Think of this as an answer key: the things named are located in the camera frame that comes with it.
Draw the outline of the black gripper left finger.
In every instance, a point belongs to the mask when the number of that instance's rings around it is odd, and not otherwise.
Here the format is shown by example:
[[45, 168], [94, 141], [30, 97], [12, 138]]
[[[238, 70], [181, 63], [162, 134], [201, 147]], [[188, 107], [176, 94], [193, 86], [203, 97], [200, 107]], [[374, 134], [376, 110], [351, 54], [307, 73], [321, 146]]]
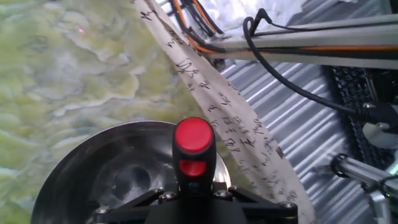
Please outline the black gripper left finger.
[[98, 208], [93, 221], [105, 224], [144, 223], [153, 208], [178, 199], [178, 192], [178, 184], [166, 184], [164, 188], [149, 190], [120, 207]]

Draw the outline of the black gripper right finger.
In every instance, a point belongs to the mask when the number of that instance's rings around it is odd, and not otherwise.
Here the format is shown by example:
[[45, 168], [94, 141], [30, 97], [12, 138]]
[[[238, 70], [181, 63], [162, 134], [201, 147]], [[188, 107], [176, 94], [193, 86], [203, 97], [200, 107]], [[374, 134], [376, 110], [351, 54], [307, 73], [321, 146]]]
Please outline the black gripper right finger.
[[298, 224], [298, 206], [273, 203], [242, 187], [213, 183], [213, 218], [216, 223]]

